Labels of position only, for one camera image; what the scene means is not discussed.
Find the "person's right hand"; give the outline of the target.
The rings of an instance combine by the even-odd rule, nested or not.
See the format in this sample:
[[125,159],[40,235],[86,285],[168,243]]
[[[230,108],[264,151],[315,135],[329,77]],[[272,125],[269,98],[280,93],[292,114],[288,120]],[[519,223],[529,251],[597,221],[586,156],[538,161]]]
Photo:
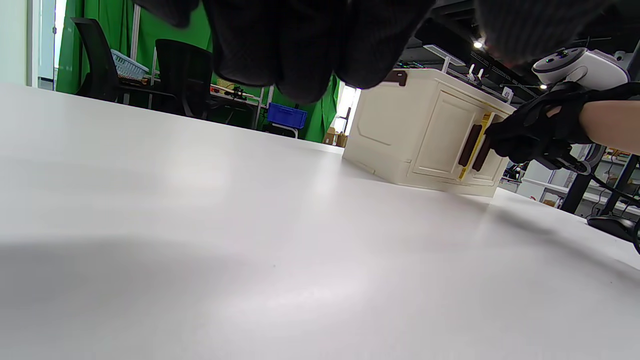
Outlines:
[[494,152],[515,164],[571,145],[597,144],[638,155],[639,117],[637,81],[604,90],[563,82],[491,124],[485,135]]

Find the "person's left hand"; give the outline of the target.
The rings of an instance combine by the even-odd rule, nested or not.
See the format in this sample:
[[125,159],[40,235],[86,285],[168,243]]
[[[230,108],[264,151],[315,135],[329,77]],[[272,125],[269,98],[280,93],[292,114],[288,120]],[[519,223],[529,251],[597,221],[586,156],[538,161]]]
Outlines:
[[[370,89],[393,70],[434,0],[137,0],[175,28],[203,7],[220,78],[274,85],[290,100],[313,104],[332,76]],[[608,0],[476,0],[489,54],[507,64],[542,57],[567,44]]]

